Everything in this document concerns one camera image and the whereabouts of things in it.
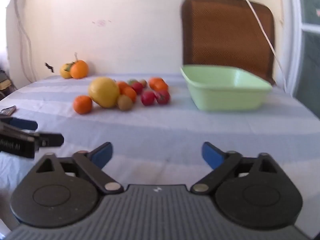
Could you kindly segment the large yellow pomelo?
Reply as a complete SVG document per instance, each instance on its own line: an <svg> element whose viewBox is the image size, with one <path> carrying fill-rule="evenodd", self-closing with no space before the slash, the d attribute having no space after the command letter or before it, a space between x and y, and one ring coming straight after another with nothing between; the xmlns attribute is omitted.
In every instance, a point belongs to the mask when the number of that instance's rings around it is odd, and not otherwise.
<svg viewBox="0 0 320 240"><path fill-rule="evenodd" d="M89 97L100 107L113 108L120 95L118 85L109 77L97 77L88 87Z"/></svg>

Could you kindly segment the orange with stem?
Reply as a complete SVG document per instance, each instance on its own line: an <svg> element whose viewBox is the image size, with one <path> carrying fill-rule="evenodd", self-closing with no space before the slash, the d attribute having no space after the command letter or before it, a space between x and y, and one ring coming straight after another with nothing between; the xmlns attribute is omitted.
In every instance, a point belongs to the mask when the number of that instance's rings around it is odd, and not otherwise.
<svg viewBox="0 0 320 240"><path fill-rule="evenodd" d="M83 79L88 76L89 67L88 64L78 59L78 54L74 53L75 60L72 62L71 68L70 68L70 75L74 79Z"/></svg>

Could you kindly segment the orange persimmon back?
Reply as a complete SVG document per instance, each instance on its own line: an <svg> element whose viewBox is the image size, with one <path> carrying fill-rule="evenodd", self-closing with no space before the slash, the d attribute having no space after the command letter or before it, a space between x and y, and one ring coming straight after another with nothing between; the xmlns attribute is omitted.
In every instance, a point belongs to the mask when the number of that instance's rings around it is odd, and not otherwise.
<svg viewBox="0 0 320 240"><path fill-rule="evenodd" d="M168 91L169 89L169 86L167 85L167 83L160 77L150 78L148 81L148 84L149 84L149 87L156 92L159 92L161 90Z"/></svg>

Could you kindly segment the yellow lemon by wall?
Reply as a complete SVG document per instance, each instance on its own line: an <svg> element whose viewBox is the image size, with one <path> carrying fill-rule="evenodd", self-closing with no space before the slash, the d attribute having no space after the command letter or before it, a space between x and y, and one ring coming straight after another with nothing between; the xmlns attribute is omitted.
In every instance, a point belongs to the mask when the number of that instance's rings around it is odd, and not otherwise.
<svg viewBox="0 0 320 240"><path fill-rule="evenodd" d="M72 66L72 63L63 64L60 68L60 76L63 77L64 79L71 79L72 78L70 74L71 66Z"/></svg>

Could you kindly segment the green plastic basin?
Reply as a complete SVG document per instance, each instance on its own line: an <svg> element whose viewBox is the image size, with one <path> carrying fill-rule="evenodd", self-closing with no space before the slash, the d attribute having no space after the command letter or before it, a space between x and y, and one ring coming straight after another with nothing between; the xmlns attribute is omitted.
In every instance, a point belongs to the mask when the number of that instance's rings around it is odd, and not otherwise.
<svg viewBox="0 0 320 240"><path fill-rule="evenodd" d="M272 85L240 68L185 65L190 96L201 111L250 111L259 108Z"/></svg>

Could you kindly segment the white window frame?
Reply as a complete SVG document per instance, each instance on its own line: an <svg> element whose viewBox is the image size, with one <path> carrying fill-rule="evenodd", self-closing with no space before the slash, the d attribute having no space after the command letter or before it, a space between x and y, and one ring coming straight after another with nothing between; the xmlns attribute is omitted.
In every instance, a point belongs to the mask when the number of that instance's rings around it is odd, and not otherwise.
<svg viewBox="0 0 320 240"><path fill-rule="evenodd" d="M294 96L299 85L304 58L304 34L319 34L319 0L290 0L292 43L287 91Z"/></svg>

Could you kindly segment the brown kiwi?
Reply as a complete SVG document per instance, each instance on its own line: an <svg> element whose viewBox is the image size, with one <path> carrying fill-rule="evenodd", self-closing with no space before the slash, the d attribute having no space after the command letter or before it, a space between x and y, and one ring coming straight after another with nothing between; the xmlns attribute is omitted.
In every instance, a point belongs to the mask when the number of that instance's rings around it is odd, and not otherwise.
<svg viewBox="0 0 320 240"><path fill-rule="evenodd" d="M121 111L129 111L133 107L133 102L128 96L120 95L117 100L117 106Z"/></svg>

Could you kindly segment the red tomato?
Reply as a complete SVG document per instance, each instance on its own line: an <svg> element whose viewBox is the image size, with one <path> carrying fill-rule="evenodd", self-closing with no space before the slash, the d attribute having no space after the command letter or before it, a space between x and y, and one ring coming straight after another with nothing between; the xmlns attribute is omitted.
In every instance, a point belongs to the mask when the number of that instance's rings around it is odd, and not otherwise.
<svg viewBox="0 0 320 240"><path fill-rule="evenodd" d="M167 105L170 102L171 96L167 90L160 90L155 93L156 101L159 105Z"/></svg>
<svg viewBox="0 0 320 240"><path fill-rule="evenodd" d="M151 106L154 104L154 101L155 101L155 94L153 91L144 91L141 96L140 96L140 100L142 102L142 104L144 106Z"/></svg>

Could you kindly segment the front orange mandarin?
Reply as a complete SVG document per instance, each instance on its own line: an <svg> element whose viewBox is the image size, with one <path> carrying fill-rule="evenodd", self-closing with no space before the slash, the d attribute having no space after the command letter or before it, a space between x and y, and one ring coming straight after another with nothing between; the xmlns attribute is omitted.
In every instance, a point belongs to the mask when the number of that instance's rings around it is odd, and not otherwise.
<svg viewBox="0 0 320 240"><path fill-rule="evenodd" d="M78 114L88 114L92 111L92 99L86 95L77 96L73 101L73 109Z"/></svg>

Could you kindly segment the striped blue white tablecloth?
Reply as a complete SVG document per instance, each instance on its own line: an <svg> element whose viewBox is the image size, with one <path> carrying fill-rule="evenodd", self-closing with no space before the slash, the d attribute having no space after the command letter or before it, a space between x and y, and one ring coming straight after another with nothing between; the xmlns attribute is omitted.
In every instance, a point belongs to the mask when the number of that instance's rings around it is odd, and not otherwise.
<svg viewBox="0 0 320 240"><path fill-rule="evenodd" d="M128 112L98 106L77 114L73 100L88 92L91 78L51 76L27 85L1 101L16 106L15 116L34 120L41 132L60 133L65 142L53 152L68 157L109 141L113 158L105 172L123 185L193 185L210 172L201 146L211 142L246 157L268 153L303 196L297 226L319 233L319 119L299 101L275 88L263 105L249 112L203 112L194 105L184 78L167 75L171 101Z"/></svg>

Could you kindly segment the orange mandarin behind pomelo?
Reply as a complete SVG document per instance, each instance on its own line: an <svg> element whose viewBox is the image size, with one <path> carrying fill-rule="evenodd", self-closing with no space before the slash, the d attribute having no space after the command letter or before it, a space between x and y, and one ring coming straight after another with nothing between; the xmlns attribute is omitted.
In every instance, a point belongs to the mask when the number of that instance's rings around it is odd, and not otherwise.
<svg viewBox="0 0 320 240"><path fill-rule="evenodd" d="M117 81L121 95L128 96L133 103L136 102L137 93L136 91L126 82Z"/></svg>

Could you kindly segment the red apple middle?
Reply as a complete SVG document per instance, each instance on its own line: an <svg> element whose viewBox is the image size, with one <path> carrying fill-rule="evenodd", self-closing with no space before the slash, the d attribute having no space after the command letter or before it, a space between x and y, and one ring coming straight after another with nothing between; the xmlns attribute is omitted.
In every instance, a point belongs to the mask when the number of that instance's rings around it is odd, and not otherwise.
<svg viewBox="0 0 320 240"><path fill-rule="evenodd" d="M131 88L137 95L140 95L144 89L144 86L140 82L134 82L131 84Z"/></svg>

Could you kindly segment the brown chair backrest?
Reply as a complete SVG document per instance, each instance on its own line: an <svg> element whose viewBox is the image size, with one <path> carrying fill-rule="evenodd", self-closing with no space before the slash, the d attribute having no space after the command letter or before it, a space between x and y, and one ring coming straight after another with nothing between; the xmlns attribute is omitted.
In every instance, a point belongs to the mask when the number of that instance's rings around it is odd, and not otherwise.
<svg viewBox="0 0 320 240"><path fill-rule="evenodd" d="M274 17L245 0L184 0L183 64L237 67L274 85Z"/></svg>

